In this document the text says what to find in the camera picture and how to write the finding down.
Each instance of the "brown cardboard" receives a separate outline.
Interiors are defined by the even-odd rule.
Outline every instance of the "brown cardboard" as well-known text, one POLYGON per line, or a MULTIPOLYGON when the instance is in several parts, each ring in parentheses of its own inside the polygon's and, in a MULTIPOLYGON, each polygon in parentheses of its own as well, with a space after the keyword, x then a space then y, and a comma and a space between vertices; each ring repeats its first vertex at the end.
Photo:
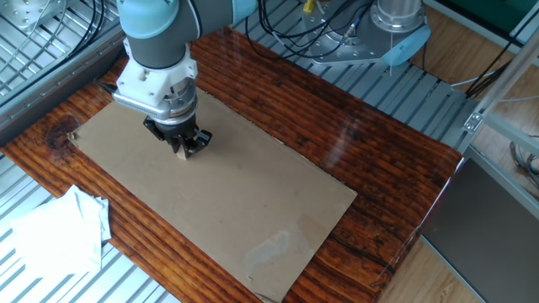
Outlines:
POLYGON ((255 294, 281 301, 355 193, 202 91, 188 161, 116 103, 74 143, 255 294))

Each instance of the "white cloth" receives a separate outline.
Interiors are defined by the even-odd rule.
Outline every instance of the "white cloth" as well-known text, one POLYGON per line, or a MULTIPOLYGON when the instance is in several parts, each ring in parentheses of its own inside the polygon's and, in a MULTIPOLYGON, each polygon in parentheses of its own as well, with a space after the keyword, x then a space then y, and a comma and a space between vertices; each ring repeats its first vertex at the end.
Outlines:
POLYGON ((101 269, 101 242, 110 239, 109 201, 73 185, 11 223, 15 251, 36 278, 101 269))

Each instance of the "glossy wooden tabletop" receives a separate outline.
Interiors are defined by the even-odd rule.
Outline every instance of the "glossy wooden tabletop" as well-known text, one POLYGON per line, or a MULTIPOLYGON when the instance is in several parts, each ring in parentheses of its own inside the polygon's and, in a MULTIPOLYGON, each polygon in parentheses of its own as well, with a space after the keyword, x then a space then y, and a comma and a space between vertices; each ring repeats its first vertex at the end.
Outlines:
MULTIPOLYGON (((375 300, 461 155, 288 61, 257 56, 234 30, 197 40, 191 55, 200 88, 358 193, 285 301, 375 300)), ((114 83, 124 65, 102 80, 114 83)), ((76 184, 109 199, 110 242, 182 302, 258 300, 67 139, 111 101, 90 83, 1 151, 55 196, 76 184)))

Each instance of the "light blue plastic part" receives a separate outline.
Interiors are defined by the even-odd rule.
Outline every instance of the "light blue plastic part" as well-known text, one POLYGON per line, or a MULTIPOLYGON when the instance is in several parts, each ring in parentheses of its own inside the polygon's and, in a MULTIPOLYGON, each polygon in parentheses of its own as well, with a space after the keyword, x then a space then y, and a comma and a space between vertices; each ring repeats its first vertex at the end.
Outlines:
POLYGON ((254 13, 258 7, 256 0, 232 0, 232 11, 234 19, 232 24, 237 24, 254 13))
POLYGON ((121 28, 137 39, 161 34, 179 12, 179 0, 116 0, 116 5, 121 28))
POLYGON ((427 43, 430 37, 430 28, 424 25, 406 37, 399 44, 389 50, 382 59, 390 66, 398 66, 410 59, 419 49, 427 43))

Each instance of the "metal grating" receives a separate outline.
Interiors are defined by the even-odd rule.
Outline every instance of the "metal grating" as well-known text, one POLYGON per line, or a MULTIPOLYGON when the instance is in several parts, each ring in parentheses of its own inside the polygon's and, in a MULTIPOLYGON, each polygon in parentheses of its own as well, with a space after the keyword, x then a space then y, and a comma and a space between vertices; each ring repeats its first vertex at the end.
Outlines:
POLYGON ((10 222, 54 198, 0 154, 0 302, 178 303, 112 245, 103 246, 97 274, 33 279, 15 257, 10 222))
MULTIPOLYGON (((281 33, 297 34, 305 30, 301 3, 269 0, 268 12, 269 21, 281 33)), ((248 25, 251 39, 278 55, 290 55, 272 35, 262 30, 257 14, 249 17, 248 25)), ((234 28, 245 34, 244 22, 234 28)), ((295 42, 304 45, 308 40, 303 37, 295 42)), ((459 152, 464 152, 472 139, 462 126, 477 101, 466 99, 463 92, 412 64, 390 69, 383 62, 323 66, 298 56, 289 60, 459 152)))
MULTIPOLYGON (((115 1, 105 0, 104 6, 105 19, 102 29, 107 28, 118 17, 115 1)), ((97 5, 97 9, 100 13, 100 5, 97 5)), ((4 16, 0 16, 0 106, 4 105, 4 100, 8 99, 7 95, 16 87, 29 84, 46 66, 60 63, 83 37, 90 25, 92 14, 91 1, 75 1, 66 9, 63 18, 60 13, 39 26, 16 53, 29 32, 19 29, 4 16)))

